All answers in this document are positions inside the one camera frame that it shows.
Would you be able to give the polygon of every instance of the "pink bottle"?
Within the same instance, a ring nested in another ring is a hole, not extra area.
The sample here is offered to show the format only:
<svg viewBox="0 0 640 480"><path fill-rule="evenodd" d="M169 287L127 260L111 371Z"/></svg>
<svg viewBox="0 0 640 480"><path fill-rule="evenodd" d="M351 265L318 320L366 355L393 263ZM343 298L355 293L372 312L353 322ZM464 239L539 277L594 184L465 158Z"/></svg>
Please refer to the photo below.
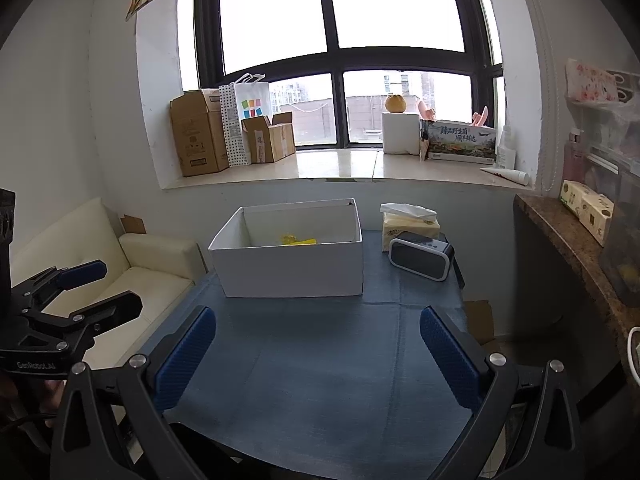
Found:
<svg viewBox="0 0 640 480"><path fill-rule="evenodd" d="M564 145L562 179L584 183L584 152L580 144L582 130L572 128L569 140Z"/></svg>

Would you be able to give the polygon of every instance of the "sofa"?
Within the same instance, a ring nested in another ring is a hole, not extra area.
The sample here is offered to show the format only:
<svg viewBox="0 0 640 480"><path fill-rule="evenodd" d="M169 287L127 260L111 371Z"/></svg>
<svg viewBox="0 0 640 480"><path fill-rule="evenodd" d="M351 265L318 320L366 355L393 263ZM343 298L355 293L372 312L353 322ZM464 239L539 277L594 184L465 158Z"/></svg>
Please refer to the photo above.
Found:
<svg viewBox="0 0 640 480"><path fill-rule="evenodd" d="M12 257L16 285L49 267L75 267L102 260L102 280L60 294L44 312L69 313L131 290L142 300L140 316L95 337L84 355L92 369L120 366L135 354L180 303L206 269L195 242L154 235L114 234L107 212L95 198L48 227Z"/></svg>

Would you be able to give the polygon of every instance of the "tablecloth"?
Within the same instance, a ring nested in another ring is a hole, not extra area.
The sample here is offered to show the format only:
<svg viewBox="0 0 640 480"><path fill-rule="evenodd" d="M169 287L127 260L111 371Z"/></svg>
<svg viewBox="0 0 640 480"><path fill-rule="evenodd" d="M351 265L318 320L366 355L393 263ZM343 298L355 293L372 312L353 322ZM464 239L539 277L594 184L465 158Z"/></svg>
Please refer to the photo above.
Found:
<svg viewBox="0 0 640 480"><path fill-rule="evenodd" d="M363 232L364 292L347 298L226 298L208 274L146 342L150 352L197 305L216 337L165 413L287 469L351 479L424 480L468 421L420 338L430 304L466 330L455 273L433 282L393 267Z"/></svg>

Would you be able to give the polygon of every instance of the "plastic bottle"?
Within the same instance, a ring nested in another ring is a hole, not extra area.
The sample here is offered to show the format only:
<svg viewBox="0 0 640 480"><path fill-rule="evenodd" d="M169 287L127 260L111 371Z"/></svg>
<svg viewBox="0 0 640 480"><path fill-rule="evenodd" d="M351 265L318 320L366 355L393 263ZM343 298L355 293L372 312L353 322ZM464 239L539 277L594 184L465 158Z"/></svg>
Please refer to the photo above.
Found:
<svg viewBox="0 0 640 480"><path fill-rule="evenodd" d="M508 124L502 128L500 144L495 157L495 167L503 170L513 170L516 167L515 137Z"/></svg>
<svg viewBox="0 0 640 480"><path fill-rule="evenodd" d="M562 179L584 183L584 151L580 143L582 130L572 128L564 145Z"/></svg>

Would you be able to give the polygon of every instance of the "black window frame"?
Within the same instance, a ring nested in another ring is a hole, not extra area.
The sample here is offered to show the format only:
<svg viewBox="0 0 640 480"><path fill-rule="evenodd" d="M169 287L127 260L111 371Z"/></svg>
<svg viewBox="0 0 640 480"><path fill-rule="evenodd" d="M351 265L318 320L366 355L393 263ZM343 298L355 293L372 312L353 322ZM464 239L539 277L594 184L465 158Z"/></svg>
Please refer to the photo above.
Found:
<svg viewBox="0 0 640 480"><path fill-rule="evenodd" d="M220 0L194 0L193 16L198 78L202 88L232 83L243 74L264 74L265 81L330 74L335 113L335 144L297 146L298 150L327 148L377 148L380 142L350 142L344 72L399 70L445 72L469 76L472 109L485 105L486 124L495 125L494 79L502 76L502 64L492 65L488 27L481 0L456 0L465 51L412 46L361 46L340 48L333 0L321 0L326 52L263 63L225 74Z"/></svg>

